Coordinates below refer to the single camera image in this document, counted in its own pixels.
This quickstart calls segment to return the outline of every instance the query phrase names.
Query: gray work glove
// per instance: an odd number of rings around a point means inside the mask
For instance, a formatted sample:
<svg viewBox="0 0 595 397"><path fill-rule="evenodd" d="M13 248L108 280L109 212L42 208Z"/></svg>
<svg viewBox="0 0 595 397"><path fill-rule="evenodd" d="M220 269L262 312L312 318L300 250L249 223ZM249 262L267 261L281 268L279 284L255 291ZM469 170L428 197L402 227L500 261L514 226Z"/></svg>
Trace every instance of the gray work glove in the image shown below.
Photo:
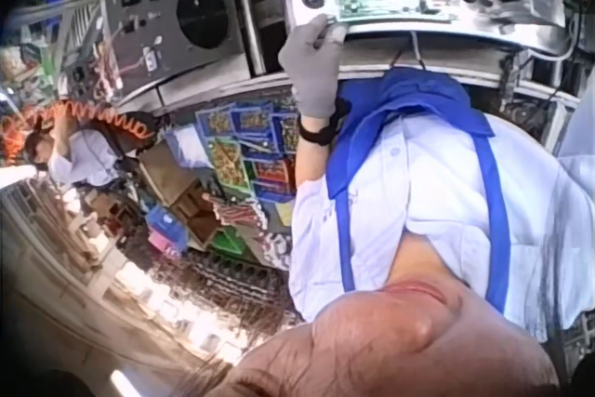
<svg viewBox="0 0 595 397"><path fill-rule="evenodd" d="M345 25L329 27L325 14L294 29L279 52L279 63L294 84L297 109L304 116L330 118L335 112L338 66Z"/></svg>

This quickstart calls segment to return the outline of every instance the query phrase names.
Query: coiled cable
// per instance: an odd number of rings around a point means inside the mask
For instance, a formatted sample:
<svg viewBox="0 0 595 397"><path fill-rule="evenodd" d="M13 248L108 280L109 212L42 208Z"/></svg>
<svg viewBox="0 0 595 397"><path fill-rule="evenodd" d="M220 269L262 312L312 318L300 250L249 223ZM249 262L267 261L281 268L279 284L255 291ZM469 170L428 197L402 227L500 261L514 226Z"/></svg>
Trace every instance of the coiled cable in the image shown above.
<svg viewBox="0 0 595 397"><path fill-rule="evenodd" d="M8 115L0 119L5 157L9 165L14 164L25 143L25 133L42 123L53 120L55 116L69 113L78 120L97 120L108 125L119 127L138 139L148 139L154 135L141 121L90 102L62 100L44 108L31 108L21 115Z"/></svg>

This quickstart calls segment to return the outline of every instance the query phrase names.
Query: label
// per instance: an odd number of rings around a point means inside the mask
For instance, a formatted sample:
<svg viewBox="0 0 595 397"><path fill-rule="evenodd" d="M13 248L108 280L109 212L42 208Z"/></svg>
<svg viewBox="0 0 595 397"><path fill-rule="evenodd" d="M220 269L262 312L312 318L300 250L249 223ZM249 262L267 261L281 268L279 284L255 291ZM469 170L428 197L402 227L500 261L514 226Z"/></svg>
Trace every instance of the label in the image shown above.
<svg viewBox="0 0 595 397"><path fill-rule="evenodd" d="M147 65L147 71L154 72L157 70L157 56L155 55L155 51L152 50L149 46L146 46L142 49L142 54L145 57L145 64Z"/></svg>

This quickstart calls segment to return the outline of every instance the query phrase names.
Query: worker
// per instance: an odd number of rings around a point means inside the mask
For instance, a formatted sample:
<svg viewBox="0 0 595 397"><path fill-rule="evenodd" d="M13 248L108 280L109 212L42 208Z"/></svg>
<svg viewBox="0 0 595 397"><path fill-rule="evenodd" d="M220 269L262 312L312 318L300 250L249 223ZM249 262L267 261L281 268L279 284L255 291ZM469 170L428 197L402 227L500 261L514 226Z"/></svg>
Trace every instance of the worker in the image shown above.
<svg viewBox="0 0 595 397"><path fill-rule="evenodd" d="M301 114L289 288L306 323L207 395L558 395L539 343L595 305L595 175L573 178L593 152L557 160L438 73L349 81L346 108L345 34L319 16L279 56Z"/></svg>
<svg viewBox="0 0 595 397"><path fill-rule="evenodd" d="M126 130L90 120L83 126L65 109L57 113L51 129L39 121L25 140L26 157L51 178L64 184L85 182L92 186L109 185L118 179L120 167L131 166L130 155L150 146L154 139L139 139ZM145 112L131 115L155 129L158 121Z"/></svg>

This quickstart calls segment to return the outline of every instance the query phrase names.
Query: black watch strap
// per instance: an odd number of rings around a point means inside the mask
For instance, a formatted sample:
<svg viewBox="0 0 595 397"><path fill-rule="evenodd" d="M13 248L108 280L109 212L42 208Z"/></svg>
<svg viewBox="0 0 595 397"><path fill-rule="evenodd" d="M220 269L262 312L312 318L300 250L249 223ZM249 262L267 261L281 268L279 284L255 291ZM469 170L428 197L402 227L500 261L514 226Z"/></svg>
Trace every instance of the black watch strap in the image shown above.
<svg viewBox="0 0 595 397"><path fill-rule="evenodd" d="M337 98L335 101L335 113L331 116L328 126L323 127L319 132L310 132L301 124L301 117L298 122L299 135L310 143L315 143L320 146L328 146L335 139L337 134L338 124L344 116L351 111L351 104L343 98Z"/></svg>

